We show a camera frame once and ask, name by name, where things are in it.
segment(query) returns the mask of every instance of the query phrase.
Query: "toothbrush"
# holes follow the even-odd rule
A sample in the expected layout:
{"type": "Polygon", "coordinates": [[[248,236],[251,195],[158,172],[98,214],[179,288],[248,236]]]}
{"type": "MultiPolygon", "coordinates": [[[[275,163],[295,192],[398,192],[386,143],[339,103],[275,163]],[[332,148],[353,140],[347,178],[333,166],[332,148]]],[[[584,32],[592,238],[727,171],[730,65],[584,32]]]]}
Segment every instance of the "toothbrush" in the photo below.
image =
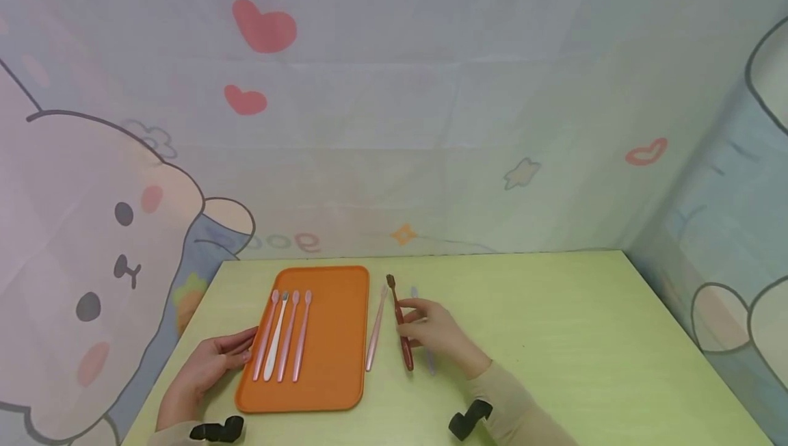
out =
{"type": "MultiPolygon", "coordinates": [[[[394,297],[394,317],[396,317],[397,325],[405,323],[402,315],[402,307],[399,305],[399,300],[396,298],[396,281],[394,275],[386,275],[386,283],[392,289],[392,297],[394,297]]],[[[410,351],[410,341],[406,337],[399,338],[399,346],[402,347],[402,358],[405,361],[405,369],[408,371],[413,370],[413,352],[410,351]]]]}
{"type": "Polygon", "coordinates": [[[274,341],[271,342],[271,348],[268,351],[268,357],[265,359],[263,379],[266,380],[266,382],[271,379],[271,374],[274,373],[276,349],[279,348],[279,334],[282,331],[282,320],[285,318],[285,307],[287,307],[287,291],[285,291],[285,294],[282,296],[282,308],[279,310],[279,321],[276,322],[276,330],[274,330],[274,341]]]}
{"type": "Polygon", "coordinates": [[[380,334],[380,320],[383,318],[383,305],[386,302],[386,293],[389,291],[389,286],[383,284],[383,290],[380,291],[380,305],[378,306],[378,316],[375,317],[375,326],[372,328],[372,337],[369,338],[369,348],[367,348],[367,372],[372,370],[372,361],[375,358],[375,349],[378,348],[378,335],[380,334]]]}
{"type": "MultiPolygon", "coordinates": [[[[416,290],[416,287],[413,285],[410,287],[410,297],[414,299],[418,299],[419,291],[416,290]]],[[[427,358],[427,368],[430,370],[430,374],[433,376],[435,375],[435,360],[432,358],[432,353],[430,351],[425,352],[425,357],[427,358]]]]}
{"type": "Polygon", "coordinates": [[[296,321],[296,308],[298,307],[298,300],[300,294],[298,291],[293,292],[293,308],[290,311],[290,322],[287,323],[287,331],[285,332],[284,347],[282,347],[281,355],[279,356],[279,370],[276,372],[276,382],[281,383],[285,377],[285,365],[287,365],[287,353],[290,352],[290,337],[293,334],[293,323],[296,321]]]}
{"type": "Polygon", "coordinates": [[[274,289],[271,293],[271,312],[268,313],[268,321],[265,322],[265,331],[263,331],[263,338],[260,340],[260,348],[257,351],[257,358],[254,360],[254,375],[251,380],[256,382],[260,378],[260,368],[263,367],[263,356],[265,356],[265,346],[268,344],[268,335],[271,332],[271,322],[274,321],[274,311],[276,311],[276,303],[279,302],[279,290],[274,289]]]}
{"type": "Polygon", "coordinates": [[[306,339],[306,318],[309,317],[309,305],[312,303],[312,291],[306,291],[306,310],[304,310],[304,320],[301,321],[301,334],[298,337],[298,347],[295,349],[295,365],[293,367],[293,382],[298,381],[301,373],[301,359],[304,358],[304,340],[306,339]]]}

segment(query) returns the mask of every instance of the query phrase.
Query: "black clip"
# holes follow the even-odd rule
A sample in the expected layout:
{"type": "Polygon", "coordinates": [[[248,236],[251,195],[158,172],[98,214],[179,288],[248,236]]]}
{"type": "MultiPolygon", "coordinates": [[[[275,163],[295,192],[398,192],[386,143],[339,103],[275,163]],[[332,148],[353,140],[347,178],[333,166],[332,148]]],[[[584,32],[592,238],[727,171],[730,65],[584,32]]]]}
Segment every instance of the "black clip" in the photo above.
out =
{"type": "Polygon", "coordinates": [[[465,441],[476,427],[476,422],[480,419],[489,419],[493,413],[493,406],[486,401],[475,399],[465,415],[456,413],[448,423],[448,430],[454,434],[458,440],[465,441]]]}
{"type": "Polygon", "coordinates": [[[222,424],[200,424],[192,429],[189,438],[195,441],[234,443],[244,430],[244,419],[238,415],[228,417],[222,424]]]}

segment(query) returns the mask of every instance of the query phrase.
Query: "brown toothbrush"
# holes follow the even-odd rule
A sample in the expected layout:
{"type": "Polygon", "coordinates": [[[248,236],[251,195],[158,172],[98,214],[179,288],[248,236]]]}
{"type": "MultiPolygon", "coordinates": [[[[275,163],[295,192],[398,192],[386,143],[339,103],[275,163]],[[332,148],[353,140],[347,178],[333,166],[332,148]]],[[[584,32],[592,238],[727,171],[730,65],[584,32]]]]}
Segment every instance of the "brown toothbrush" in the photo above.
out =
{"type": "MultiPolygon", "coordinates": [[[[386,282],[392,289],[392,296],[394,296],[394,316],[396,316],[397,325],[405,324],[405,317],[402,315],[402,307],[399,306],[399,300],[396,298],[396,282],[394,275],[386,275],[386,282]]],[[[406,337],[399,338],[399,345],[402,347],[402,357],[405,359],[405,368],[409,371],[413,370],[413,352],[410,351],[410,342],[406,337]]]]}

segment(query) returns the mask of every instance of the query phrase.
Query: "table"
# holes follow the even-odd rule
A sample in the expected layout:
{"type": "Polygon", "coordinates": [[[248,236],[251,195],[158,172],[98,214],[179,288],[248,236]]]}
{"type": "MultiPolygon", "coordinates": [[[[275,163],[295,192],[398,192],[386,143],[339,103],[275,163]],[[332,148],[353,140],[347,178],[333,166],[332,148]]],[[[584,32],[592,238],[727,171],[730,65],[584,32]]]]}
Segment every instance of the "table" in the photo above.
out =
{"type": "MultiPolygon", "coordinates": [[[[276,274],[304,265],[367,267],[368,333],[385,274],[396,276],[403,297],[416,285],[420,296],[449,308],[581,445],[771,445],[619,251],[227,261],[124,445],[146,444],[161,396],[196,344],[257,324],[276,274]]],[[[388,306],[375,363],[355,409],[248,415],[237,444],[457,444],[447,425],[467,409],[462,380],[441,359],[434,377],[420,352],[415,360],[407,376],[388,306]]],[[[213,390],[206,421],[239,415],[233,403],[238,379],[234,374],[213,390]]],[[[480,425],[464,444],[492,443],[480,425]]]]}

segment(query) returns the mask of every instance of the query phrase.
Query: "pink cheek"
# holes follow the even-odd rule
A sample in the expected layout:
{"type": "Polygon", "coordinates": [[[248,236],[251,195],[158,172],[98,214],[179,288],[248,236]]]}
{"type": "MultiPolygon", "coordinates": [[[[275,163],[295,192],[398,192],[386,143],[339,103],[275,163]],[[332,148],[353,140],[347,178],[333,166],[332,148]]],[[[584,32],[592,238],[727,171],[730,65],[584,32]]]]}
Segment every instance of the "pink cheek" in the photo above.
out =
{"type": "Polygon", "coordinates": [[[156,208],[159,208],[161,199],[164,198],[164,190],[161,186],[148,186],[143,190],[143,196],[140,203],[143,207],[143,212],[154,213],[156,208]]]}
{"type": "Polygon", "coordinates": [[[104,363],[107,362],[109,343],[100,342],[85,352],[77,370],[77,383],[83,388],[88,388],[99,377],[104,363]]]}

